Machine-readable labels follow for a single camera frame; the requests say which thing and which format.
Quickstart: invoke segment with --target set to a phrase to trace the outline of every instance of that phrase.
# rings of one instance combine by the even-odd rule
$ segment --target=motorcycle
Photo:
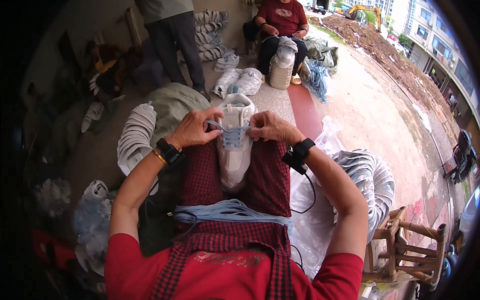
[[[461,130],[458,135],[458,144],[453,149],[452,157],[445,162],[444,178],[450,177],[454,184],[463,182],[477,165],[477,154],[473,149],[468,132]]]

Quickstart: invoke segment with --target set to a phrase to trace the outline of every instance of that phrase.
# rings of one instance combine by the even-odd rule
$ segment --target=shoe tongue
[[[241,126],[241,112],[245,105],[243,103],[233,103],[227,104],[226,107],[222,108],[223,114],[225,117],[222,119],[222,127],[225,129],[230,129],[233,127]]]

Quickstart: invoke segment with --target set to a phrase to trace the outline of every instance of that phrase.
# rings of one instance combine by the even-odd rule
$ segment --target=wrist
[[[290,138],[287,141],[287,144],[291,147],[295,146],[298,143],[303,142],[306,137],[303,135],[297,128],[292,130],[292,133],[290,134]]]
[[[169,143],[170,145],[174,146],[175,149],[180,150],[183,148],[183,145],[180,143],[180,141],[178,140],[175,132],[174,133],[171,133],[171,134],[168,134],[164,137],[165,141],[167,143]]]

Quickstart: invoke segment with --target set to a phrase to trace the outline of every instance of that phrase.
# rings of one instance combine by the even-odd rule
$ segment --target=black cable
[[[303,269],[303,260],[302,260],[302,258],[301,258],[300,250],[299,250],[296,246],[294,246],[294,245],[290,245],[290,247],[295,248],[295,249],[297,250],[297,252],[299,253],[300,263],[297,263],[297,262],[295,262],[295,263],[300,267],[300,269],[302,270],[302,272],[305,274],[305,270]]]
[[[191,215],[195,218],[195,221],[193,222],[192,226],[185,233],[183,233],[182,235],[175,238],[176,240],[178,240],[178,239],[184,237],[187,233],[189,233],[193,229],[193,227],[197,224],[198,218],[195,214],[192,214],[191,212],[187,212],[185,210],[182,210],[182,211],[179,211],[179,212],[168,213],[169,216],[176,215],[176,214],[188,214],[188,215]]]
[[[306,209],[305,211],[303,211],[303,212],[299,212],[299,211],[296,211],[296,210],[294,210],[294,209],[291,210],[292,212],[296,212],[296,213],[298,213],[298,214],[304,214],[304,213],[308,212],[308,211],[315,205],[315,201],[317,201],[317,194],[315,193],[315,188],[313,187],[313,182],[312,182],[312,180],[310,179],[310,177],[308,177],[308,175],[307,175],[306,173],[305,173],[305,176],[307,177],[308,181],[310,181],[310,185],[312,186],[312,190],[313,190],[313,203],[312,203],[312,205],[310,205],[309,208],[307,208],[307,209]]]

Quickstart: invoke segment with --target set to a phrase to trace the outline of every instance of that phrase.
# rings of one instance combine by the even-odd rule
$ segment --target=truck
[[[331,0],[308,0],[307,6],[310,7],[312,12],[325,14],[328,12],[330,2]]]

